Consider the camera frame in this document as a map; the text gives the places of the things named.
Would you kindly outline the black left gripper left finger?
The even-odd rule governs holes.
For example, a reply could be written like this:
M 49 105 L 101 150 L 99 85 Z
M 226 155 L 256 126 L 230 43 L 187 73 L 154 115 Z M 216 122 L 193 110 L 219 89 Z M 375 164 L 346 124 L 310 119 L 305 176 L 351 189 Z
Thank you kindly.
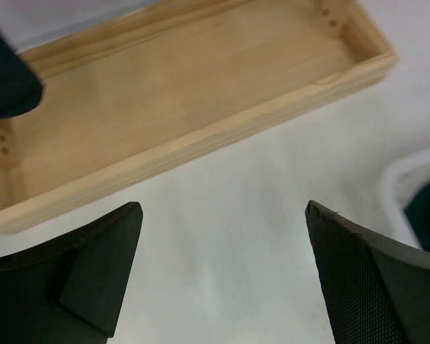
M 0 343 L 106 343 L 115 334 L 143 223 L 129 202 L 0 257 Z

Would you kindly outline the teal green sock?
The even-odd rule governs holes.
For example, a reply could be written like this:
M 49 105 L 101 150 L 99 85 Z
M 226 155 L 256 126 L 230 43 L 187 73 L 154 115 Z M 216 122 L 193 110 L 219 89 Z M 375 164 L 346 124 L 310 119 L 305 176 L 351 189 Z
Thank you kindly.
M 419 189 L 403 212 L 421 248 L 430 253 L 430 181 Z

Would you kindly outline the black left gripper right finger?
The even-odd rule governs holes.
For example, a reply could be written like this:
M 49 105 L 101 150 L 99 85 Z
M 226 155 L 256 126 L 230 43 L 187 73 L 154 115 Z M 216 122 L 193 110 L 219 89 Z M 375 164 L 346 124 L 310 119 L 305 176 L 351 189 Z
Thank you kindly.
M 307 230 L 336 343 L 430 343 L 430 253 L 316 201 Z

